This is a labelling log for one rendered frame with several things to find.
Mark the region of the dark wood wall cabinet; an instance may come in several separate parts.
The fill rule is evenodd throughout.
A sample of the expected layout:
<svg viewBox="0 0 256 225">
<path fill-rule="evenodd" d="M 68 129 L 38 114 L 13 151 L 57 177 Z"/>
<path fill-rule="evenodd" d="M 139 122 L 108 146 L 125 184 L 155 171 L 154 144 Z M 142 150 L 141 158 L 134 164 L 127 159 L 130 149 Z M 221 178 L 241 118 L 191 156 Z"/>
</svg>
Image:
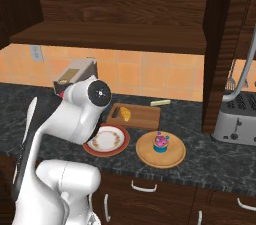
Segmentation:
<svg viewBox="0 0 256 225">
<path fill-rule="evenodd" d="M 40 0 L 13 43 L 202 54 L 206 0 Z"/>
</svg>

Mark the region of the dark wood drawer front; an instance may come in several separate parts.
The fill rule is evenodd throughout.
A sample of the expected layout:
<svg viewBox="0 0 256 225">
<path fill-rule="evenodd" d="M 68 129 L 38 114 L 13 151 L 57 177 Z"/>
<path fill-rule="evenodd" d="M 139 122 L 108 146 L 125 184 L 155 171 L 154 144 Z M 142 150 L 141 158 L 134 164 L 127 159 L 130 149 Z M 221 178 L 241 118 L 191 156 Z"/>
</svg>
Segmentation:
<svg viewBox="0 0 256 225">
<path fill-rule="evenodd" d="M 134 181 L 134 184 L 139 187 L 153 188 L 155 184 L 157 184 L 158 187 L 154 193 L 139 192 L 131 188 L 132 180 Z M 185 204 L 191 204 L 193 202 L 196 192 L 196 189 L 190 186 L 108 173 L 102 173 L 101 188 L 105 192 L 113 190 L 120 194 L 127 193 L 138 195 L 140 197 L 149 197 L 151 199 L 163 201 L 175 201 Z"/>
<path fill-rule="evenodd" d="M 256 196 L 251 197 L 202 188 L 197 189 L 194 204 L 200 210 L 205 210 L 206 208 L 214 208 L 224 211 L 225 213 L 232 212 L 244 214 L 247 217 L 254 216 L 256 218 L 256 212 L 241 208 L 237 203 L 237 198 L 240 198 L 240 201 L 243 204 L 256 207 Z"/>
</svg>

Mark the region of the grey wall outlet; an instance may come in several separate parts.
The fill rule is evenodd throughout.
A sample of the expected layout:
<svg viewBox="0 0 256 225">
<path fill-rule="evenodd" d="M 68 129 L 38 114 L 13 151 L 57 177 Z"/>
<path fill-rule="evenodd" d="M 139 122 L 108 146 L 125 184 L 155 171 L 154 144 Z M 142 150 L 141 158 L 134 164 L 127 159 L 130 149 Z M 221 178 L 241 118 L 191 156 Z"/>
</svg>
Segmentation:
<svg viewBox="0 0 256 225">
<path fill-rule="evenodd" d="M 43 62 L 44 61 L 40 45 L 31 45 L 30 46 L 30 53 L 31 53 L 33 61 L 38 61 L 38 62 Z"/>
</svg>

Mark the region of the golden croissant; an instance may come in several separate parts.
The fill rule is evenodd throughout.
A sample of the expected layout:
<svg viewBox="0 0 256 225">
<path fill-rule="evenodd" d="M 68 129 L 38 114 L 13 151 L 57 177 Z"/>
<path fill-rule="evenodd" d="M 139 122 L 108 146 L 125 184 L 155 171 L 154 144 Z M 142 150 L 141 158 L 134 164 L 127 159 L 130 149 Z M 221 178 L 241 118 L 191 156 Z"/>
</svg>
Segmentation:
<svg viewBox="0 0 256 225">
<path fill-rule="evenodd" d="M 128 122 L 131 119 L 131 111 L 125 107 L 121 107 L 120 111 L 123 119 Z"/>
</svg>

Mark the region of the hanging slotted metal spatula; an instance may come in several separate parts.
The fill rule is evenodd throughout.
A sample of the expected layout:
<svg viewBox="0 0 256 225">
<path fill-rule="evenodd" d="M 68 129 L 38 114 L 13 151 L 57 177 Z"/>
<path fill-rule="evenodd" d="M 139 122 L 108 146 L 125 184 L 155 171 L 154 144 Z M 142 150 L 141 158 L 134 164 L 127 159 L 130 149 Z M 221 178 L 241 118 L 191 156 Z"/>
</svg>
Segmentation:
<svg viewBox="0 0 256 225">
<path fill-rule="evenodd" d="M 233 72 L 234 72 L 235 65 L 236 65 L 236 60 L 233 60 L 230 75 L 227 80 L 227 89 L 228 90 L 234 90 L 236 88 L 236 81 L 233 78 Z"/>
</svg>

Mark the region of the round light wooden board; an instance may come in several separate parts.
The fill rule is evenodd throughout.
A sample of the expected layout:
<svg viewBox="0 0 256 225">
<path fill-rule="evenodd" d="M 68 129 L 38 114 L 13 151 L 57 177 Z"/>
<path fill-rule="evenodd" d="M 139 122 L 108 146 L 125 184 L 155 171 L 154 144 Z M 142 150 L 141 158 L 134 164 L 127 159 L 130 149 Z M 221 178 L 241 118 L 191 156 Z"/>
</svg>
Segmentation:
<svg viewBox="0 0 256 225">
<path fill-rule="evenodd" d="M 157 132 L 146 133 L 138 139 L 136 143 L 138 157 L 145 164 L 159 169 L 167 169 L 179 165 L 186 155 L 184 143 L 177 136 L 169 132 L 160 131 L 164 136 L 169 136 L 169 146 L 166 152 L 158 153 L 153 149 L 153 140 Z"/>
</svg>

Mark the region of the pale yellow butter stick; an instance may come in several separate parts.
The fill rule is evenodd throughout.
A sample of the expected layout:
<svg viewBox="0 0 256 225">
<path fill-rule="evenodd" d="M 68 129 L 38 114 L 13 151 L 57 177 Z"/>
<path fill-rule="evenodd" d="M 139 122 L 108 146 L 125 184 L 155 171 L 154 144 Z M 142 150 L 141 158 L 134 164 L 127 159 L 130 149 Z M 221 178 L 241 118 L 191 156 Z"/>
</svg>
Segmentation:
<svg viewBox="0 0 256 225">
<path fill-rule="evenodd" d="M 151 101 L 150 106 L 155 107 L 155 106 L 169 105 L 170 103 L 171 103 L 170 99 Z"/>
</svg>

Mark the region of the brown wooden cutting board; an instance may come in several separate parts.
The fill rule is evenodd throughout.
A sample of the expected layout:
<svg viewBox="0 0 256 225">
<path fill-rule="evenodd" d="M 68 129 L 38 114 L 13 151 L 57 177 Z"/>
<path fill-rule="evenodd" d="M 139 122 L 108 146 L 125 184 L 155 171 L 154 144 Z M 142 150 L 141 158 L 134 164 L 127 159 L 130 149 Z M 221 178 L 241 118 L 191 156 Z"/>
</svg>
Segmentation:
<svg viewBox="0 0 256 225">
<path fill-rule="evenodd" d="M 131 112 L 131 118 L 129 121 L 125 121 L 122 117 L 122 107 L 127 108 Z M 114 103 L 106 119 L 106 122 L 111 124 L 118 124 L 125 128 L 157 131 L 160 124 L 160 114 L 160 107 Z"/>
</svg>

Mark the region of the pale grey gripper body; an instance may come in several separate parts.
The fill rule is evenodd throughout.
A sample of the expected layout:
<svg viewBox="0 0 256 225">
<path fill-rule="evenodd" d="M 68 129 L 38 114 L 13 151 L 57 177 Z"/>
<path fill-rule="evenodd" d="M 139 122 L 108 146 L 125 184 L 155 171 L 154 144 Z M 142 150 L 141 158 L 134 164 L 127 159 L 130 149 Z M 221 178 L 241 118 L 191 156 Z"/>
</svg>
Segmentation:
<svg viewBox="0 0 256 225">
<path fill-rule="evenodd" d="M 75 59 L 53 81 L 54 92 L 61 94 L 70 85 L 84 81 L 91 75 L 98 77 L 96 59 L 92 57 Z"/>
</svg>

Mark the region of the silver toaster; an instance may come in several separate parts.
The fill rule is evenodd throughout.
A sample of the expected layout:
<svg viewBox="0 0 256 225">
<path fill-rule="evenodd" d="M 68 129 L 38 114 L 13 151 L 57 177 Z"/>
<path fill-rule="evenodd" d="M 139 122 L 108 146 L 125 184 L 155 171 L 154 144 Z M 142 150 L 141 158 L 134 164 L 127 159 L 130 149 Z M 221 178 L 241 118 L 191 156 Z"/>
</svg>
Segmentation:
<svg viewBox="0 0 256 225">
<path fill-rule="evenodd" d="M 256 92 L 242 91 L 221 104 L 212 137 L 215 140 L 256 146 Z"/>
</svg>

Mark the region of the pink cupcake in blue cup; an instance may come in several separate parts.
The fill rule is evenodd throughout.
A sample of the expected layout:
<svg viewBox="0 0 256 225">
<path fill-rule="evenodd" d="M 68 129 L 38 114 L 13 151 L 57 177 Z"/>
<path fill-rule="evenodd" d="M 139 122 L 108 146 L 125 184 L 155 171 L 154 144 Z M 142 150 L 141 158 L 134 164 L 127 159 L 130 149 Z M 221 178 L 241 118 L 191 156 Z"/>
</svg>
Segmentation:
<svg viewBox="0 0 256 225">
<path fill-rule="evenodd" d="M 153 149 L 158 153 L 164 153 L 169 146 L 169 136 L 164 136 L 160 131 L 157 132 L 155 139 L 153 140 Z"/>
</svg>

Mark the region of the dark wood open cabinet door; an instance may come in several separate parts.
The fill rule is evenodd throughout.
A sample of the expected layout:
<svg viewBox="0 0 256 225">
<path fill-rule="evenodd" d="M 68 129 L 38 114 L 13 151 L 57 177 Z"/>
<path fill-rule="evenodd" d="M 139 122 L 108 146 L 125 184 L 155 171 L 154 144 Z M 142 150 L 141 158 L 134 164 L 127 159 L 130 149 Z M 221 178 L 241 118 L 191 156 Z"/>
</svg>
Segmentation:
<svg viewBox="0 0 256 225">
<path fill-rule="evenodd" d="M 202 132 L 213 133 L 228 72 L 243 24 L 247 0 L 207 0 L 203 30 L 204 60 Z"/>
</svg>

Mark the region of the dark wood base cabinet door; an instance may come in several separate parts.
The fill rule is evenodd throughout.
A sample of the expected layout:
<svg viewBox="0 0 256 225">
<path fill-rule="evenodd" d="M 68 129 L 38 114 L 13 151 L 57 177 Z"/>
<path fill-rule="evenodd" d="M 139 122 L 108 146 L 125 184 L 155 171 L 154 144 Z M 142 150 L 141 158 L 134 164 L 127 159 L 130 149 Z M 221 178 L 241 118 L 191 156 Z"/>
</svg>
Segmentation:
<svg viewBox="0 0 256 225">
<path fill-rule="evenodd" d="M 109 222 L 106 222 L 104 213 L 105 194 L 109 195 Z M 113 190 L 105 192 L 102 189 L 93 194 L 92 203 L 102 225 L 188 225 L 192 206 L 192 203 L 120 194 Z"/>
</svg>

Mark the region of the white plate with red rim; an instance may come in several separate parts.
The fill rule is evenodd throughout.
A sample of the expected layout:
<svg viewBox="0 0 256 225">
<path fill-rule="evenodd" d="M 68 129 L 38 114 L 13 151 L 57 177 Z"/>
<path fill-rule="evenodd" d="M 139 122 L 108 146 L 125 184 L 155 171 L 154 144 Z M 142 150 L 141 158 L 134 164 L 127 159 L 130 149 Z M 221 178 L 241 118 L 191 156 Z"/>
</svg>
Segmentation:
<svg viewBox="0 0 256 225">
<path fill-rule="evenodd" d="M 111 157 L 124 151 L 129 145 L 130 135 L 116 124 L 103 123 L 97 135 L 83 145 L 84 150 L 97 157 Z"/>
</svg>

